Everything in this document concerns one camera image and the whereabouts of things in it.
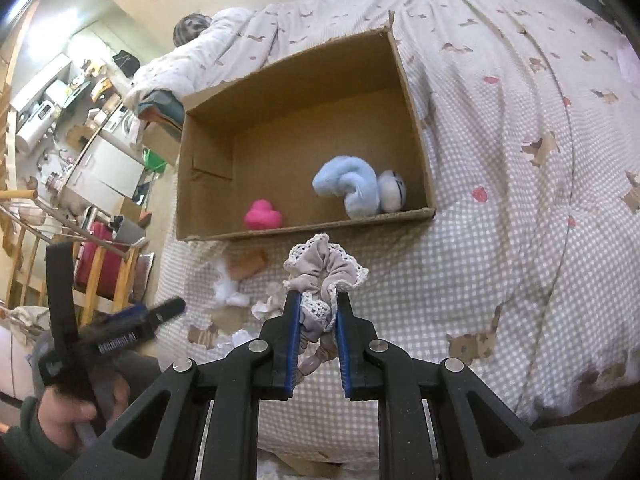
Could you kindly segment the dark green sleeve forearm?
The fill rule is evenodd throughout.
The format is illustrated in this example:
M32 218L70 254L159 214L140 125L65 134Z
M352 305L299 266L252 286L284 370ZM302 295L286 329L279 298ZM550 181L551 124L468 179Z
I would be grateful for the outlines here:
M76 460L44 435L38 408L39 400L30 396L20 424L1 435L1 479L59 479Z

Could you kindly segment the person's left hand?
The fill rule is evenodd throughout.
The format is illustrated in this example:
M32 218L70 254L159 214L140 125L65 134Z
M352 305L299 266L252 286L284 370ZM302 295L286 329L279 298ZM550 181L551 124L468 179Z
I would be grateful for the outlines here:
M129 405L130 388L122 376L116 375L113 388L113 409L107 421L109 427L119 419ZM78 436L76 426L92 422L98 411L96 407L83 400L66 396L56 387L44 390L38 408L38 422L43 434L55 446L70 454L79 453L84 445Z

